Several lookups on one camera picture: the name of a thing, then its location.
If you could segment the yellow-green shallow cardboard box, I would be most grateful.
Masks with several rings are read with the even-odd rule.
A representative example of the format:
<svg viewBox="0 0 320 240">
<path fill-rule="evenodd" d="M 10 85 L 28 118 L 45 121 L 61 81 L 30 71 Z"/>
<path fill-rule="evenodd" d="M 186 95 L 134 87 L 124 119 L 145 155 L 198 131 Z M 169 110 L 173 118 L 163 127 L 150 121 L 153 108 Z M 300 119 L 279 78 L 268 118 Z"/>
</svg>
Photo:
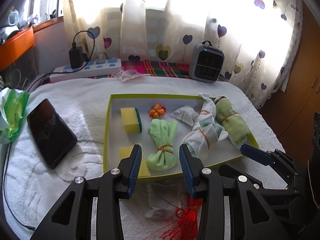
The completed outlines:
<svg viewBox="0 0 320 240">
<path fill-rule="evenodd" d="M 224 96 L 112 94 L 106 118 L 104 171 L 116 168 L 136 144 L 142 148 L 139 180 L 180 174 L 181 144 L 206 167 L 240 158 L 243 144 L 258 146 L 243 117 Z"/>
</svg>

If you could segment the plaid colourful cloth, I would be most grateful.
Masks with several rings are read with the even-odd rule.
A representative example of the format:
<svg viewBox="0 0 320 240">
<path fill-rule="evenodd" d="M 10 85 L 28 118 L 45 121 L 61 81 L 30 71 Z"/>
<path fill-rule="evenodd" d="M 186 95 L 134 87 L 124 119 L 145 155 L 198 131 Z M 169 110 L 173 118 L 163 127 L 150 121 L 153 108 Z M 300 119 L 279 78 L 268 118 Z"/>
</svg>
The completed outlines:
<svg viewBox="0 0 320 240">
<path fill-rule="evenodd" d="M 156 62 L 156 61 L 122 61 L 122 70 L 134 69 L 144 74 L 144 77 L 173 77 L 180 79 L 191 79 L 189 76 L 189 65 L 180 63 Z M 90 77 L 100 79 L 108 76 Z"/>
</svg>

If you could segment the black power adapter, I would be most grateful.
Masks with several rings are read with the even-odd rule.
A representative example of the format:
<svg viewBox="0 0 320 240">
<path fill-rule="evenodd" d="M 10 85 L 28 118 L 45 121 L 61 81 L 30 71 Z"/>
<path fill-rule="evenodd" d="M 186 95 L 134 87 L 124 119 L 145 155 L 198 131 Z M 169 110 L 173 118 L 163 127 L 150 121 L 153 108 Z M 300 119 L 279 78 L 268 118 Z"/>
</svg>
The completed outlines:
<svg viewBox="0 0 320 240">
<path fill-rule="evenodd" d="M 82 46 L 77 46 L 76 43 L 73 42 L 72 48 L 69 50 L 69 59 L 72 69 L 82 67 L 84 62 Z"/>
</svg>

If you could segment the orange storage box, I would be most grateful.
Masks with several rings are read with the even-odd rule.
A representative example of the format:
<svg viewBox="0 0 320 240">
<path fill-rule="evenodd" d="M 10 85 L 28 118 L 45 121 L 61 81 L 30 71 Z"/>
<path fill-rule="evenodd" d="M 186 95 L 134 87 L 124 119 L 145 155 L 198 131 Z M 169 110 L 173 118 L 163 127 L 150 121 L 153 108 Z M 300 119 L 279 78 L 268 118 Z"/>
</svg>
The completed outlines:
<svg viewBox="0 0 320 240">
<path fill-rule="evenodd" d="M 0 70 L 15 62 L 27 50 L 35 46 L 33 27 L 29 27 L 8 39 L 0 48 Z"/>
</svg>

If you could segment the yellow green scrubbing sponge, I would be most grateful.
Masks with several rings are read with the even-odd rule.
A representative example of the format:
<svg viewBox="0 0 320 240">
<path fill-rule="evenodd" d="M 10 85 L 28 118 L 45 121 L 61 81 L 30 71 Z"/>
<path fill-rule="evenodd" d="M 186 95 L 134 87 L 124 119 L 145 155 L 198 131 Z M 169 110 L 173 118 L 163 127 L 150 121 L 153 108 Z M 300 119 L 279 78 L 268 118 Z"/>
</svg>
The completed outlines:
<svg viewBox="0 0 320 240">
<path fill-rule="evenodd" d="M 123 107 L 120 109 L 122 124 L 127 134 L 141 133 L 142 123 L 137 108 Z"/>
</svg>

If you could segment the light green cloth bundle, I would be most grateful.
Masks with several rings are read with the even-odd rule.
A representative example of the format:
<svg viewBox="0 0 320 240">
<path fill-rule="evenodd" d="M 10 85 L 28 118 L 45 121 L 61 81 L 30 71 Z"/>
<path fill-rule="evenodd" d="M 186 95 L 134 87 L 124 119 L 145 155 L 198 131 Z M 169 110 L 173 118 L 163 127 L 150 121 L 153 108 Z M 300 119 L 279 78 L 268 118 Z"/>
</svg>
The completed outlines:
<svg viewBox="0 0 320 240">
<path fill-rule="evenodd" d="M 150 170 L 165 171 L 174 167 L 177 158 L 174 156 L 173 139 L 176 135 L 178 124 L 176 121 L 153 119 L 148 130 L 157 152 L 150 154 L 146 163 Z"/>
</svg>

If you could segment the heart pattern curtain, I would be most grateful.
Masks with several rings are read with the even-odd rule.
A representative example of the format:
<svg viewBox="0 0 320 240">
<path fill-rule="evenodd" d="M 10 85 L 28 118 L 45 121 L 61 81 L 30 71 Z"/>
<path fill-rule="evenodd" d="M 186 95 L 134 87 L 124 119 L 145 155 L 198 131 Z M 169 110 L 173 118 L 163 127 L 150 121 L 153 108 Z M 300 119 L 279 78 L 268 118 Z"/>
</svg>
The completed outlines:
<svg viewBox="0 0 320 240">
<path fill-rule="evenodd" d="M 302 0 L 63 0 L 68 43 L 93 57 L 190 64 L 210 41 L 256 108 L 286 90 L 302 18 Z"/>
</svg>

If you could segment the white terry towel mat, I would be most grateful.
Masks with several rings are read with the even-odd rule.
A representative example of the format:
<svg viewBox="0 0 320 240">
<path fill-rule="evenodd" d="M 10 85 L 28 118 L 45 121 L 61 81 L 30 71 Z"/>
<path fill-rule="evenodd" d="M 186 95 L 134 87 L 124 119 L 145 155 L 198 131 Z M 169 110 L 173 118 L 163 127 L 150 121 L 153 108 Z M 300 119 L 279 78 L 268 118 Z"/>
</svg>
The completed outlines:
<svg viewBox="0 0 320 240">
<path fill-rule="evenodd" d="M 110 95 L 154 93 L 226 96 L 253 132 L 262 150 L 282 149 L 272 129 L 248 97 L 227 82 L 214 84 L 171 77 L 144 77 L 122 83 L 114 78 L 68 80 L 43 85 L 31 93 L 27 111 L 48 99 L 78 138 L 77 145 L 55 169 L 43 162 L 27 123 L 12 143 L 6 174 L 4 212 L 20 239 L 29 239 L 29 226 L 38 226 L 69 184 L 103 173 L 104 132 Z"/>
</svg>

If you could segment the orange knot ornament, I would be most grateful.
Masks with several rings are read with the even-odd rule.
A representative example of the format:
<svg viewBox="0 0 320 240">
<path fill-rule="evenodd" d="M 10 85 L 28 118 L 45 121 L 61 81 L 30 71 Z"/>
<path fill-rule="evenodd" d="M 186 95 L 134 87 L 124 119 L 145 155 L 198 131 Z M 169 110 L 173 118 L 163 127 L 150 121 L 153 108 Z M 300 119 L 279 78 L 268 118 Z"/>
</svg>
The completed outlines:
<svg viewBox="0 0 320 240">
<path fill-rule="evenodd" d="M 158 119 L 165 116 L 165 113 L 166 113 L 166 108 L 160 104 L 156 104 L 149 111 L 149 117 L 153 119 Z"/>
</svg>

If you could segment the plain yellow sponge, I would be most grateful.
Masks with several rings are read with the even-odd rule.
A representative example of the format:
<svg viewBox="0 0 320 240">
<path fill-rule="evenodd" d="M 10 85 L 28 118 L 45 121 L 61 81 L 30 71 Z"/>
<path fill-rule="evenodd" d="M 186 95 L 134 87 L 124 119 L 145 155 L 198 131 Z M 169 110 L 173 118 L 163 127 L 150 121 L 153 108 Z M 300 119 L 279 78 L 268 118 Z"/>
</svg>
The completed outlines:
<svg viewBox="0 0 320 240">
<path fill-rule="evenodd" d="M 133 150 L 133 145 L 120 147 L 119 148 L 119 160 L 129 157 L 132 150 Z M 140 177 L 149 177 L 149 176 L 151 176 L 151 174 L 149 172 L 149 169 L 148 169 L 148 166 L 146 163 L 146 159 L 144 158 L 144 153 L 142 151 L 142 160 L 141 160 L 141 164 L 140 164 L 138 177 L 140 178 Z"/>
</svg>

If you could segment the small white cloth piece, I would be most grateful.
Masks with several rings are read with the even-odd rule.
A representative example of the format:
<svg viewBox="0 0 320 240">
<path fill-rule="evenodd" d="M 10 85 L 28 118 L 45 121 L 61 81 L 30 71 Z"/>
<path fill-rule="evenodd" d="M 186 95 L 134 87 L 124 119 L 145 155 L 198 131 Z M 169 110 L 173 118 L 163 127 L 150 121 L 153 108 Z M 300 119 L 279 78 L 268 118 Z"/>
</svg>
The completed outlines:
<svg viewBox="0 0 320 240">
<path fill-rule="evenodd" d="M 161 184 L 149 183 L 146 186 L 149 210 L 145 217 L 157 220 L 166 220 L 174 217 L 175 211 L 181 208 L 181 183 Z"/>
</svg>

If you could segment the green white plastic bag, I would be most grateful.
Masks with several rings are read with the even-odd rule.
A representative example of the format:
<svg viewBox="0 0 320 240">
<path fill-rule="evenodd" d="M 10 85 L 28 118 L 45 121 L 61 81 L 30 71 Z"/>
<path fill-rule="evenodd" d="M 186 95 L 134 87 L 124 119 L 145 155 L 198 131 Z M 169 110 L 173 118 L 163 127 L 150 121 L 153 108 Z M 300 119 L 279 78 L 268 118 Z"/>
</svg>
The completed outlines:
<svg viewBox="0 0 320 240">
<path fill-rule="evenodd" d="M 13 142 L 21 129 L 29 93 L 4 88 L 1 90 L 1 144 Z"/>
</svg>

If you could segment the white mint sock bundle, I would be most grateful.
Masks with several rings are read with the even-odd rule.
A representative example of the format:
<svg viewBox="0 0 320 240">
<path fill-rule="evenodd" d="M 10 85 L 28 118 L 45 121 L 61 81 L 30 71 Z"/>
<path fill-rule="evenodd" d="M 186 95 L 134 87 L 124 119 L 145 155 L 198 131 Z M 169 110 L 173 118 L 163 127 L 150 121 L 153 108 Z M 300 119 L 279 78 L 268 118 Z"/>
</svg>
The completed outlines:
<svg viewBox="0 0 320 240">
<path fill-rule="evenodd" d="M 206 124 L 200 129 L 191 131 L 186 135 L 182 144 L 186 144 L 193 157 L 197 157 L 201 160 L 206 160 L 210 149 L 221 140 L 228 138 L 228 132 L 223 126 L 213 123 Z"/>
</svg>

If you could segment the white blue power strip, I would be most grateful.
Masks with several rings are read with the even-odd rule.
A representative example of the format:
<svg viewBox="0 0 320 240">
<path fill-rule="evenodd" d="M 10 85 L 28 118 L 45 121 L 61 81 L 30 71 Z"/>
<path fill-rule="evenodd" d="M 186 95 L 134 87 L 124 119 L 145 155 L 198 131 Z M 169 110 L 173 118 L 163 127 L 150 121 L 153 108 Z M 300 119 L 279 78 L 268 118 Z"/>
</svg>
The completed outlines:
<svg viewBox="0 0 320 240">
<path fill-rule="evenodd" d="M 49 79 L 51 83 L 56 83 L 70 79 L 108 76 L 113 75 L 120 69 L 122 69 L 120 59 L 105 60 L 103 63 L 91 61 L 82 70 L 79 70 L 79 68 L 72 69 L 71 65 L 58 67 L 54 70 L 53 74 L 49 76 Z"/>
</svg>

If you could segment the green towel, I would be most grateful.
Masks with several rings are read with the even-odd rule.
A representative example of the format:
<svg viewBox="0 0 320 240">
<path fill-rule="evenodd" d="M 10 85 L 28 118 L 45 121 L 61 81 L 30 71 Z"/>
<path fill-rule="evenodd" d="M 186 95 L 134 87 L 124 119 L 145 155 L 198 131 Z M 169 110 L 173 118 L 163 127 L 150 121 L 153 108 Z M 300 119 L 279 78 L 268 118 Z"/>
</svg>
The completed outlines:
<svg viewBox="0 0 320 240">
<path fill-rule="evenodd" d="M 233 104 L 225 96 L 217 97 L 214 103 L 216 119 L 228 132 L 231 143 L 240 145 L 248 142 L 251 131 Z"/>
</svg>

